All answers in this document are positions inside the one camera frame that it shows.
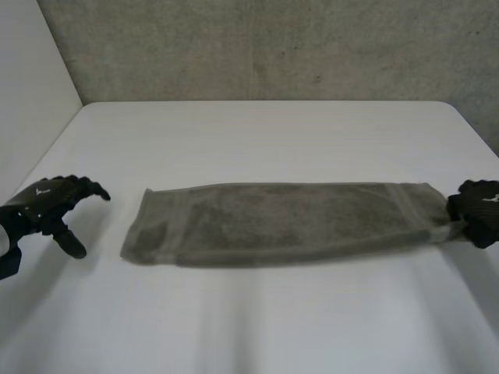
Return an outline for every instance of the concrete wall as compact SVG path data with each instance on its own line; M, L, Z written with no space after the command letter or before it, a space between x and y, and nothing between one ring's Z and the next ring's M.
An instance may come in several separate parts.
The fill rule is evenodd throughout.
M1 0L0 205L81 107L36 0Z
M39 3L84 103L445 101L499 151L497 0Z

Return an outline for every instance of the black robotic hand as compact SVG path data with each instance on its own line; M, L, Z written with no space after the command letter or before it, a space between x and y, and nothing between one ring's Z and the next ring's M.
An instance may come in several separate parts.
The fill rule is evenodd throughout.
M451 219L464 220L463 234L476 247L494 244L499 240L499 182L466 181L458 190L458 195L448 198Z
M97 195L109 201L109 194L89 178L57 177L42 179L0 206L0 223L7 232L10 248L25 235L41 232L53 235L64 252L76 259L87 255L85 247L62 221L76 204L89 196Z

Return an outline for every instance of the white logo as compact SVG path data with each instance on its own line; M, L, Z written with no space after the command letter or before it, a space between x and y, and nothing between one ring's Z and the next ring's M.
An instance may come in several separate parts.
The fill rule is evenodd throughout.
M492 203L499 203L499 193L493 199L482 199L482 201L491 201Z
M40 189L37 188L37 196L40 195L41 193L47 193L47 192L50 192L50 189L46 189L45 191L41 191Z

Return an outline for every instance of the folded towel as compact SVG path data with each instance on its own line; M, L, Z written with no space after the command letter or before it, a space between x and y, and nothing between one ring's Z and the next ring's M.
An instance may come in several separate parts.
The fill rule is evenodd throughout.
M235 183L144 194L121 256L143 265L273 266L448 240L446 199L410 183Z

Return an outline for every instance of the table surface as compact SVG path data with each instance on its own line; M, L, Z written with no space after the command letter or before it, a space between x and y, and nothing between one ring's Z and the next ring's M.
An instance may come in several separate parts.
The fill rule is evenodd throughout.
M119 257L145 188L222 182L429 182L454 193L499 160L438 102L86 106L24 185L87 175L112 201L66 222L86 244L21 242L0 283L0 372L497 372L496 268L470 245L255 270Z

